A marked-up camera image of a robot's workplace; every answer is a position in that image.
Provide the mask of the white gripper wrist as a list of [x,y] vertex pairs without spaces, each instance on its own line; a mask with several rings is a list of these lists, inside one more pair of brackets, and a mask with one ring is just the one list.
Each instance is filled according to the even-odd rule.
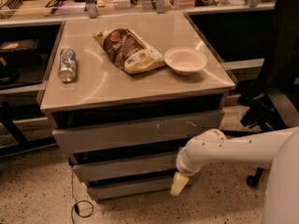
[[173,182],[170,190],[170,194],[172,196],[179,196],[179,194],[189,182],[188,176],[197,174],[201,169],[201,166],[199,164],[192,162],[192,160],[187,156],[187,153],[184,149],[181,149],[178,152],[176,166],[178,172],[176,172],[173,177]]

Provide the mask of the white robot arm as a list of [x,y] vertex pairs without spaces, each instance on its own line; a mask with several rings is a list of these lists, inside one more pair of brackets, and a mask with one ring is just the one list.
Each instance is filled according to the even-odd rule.
[[189,178],[209,163],[229,162],[268,168],[285,142],[299,132],[288,128],[227,139],[218,129],[211,129],[190,139],[176,159],[177,171],[170,194],[179,196]]

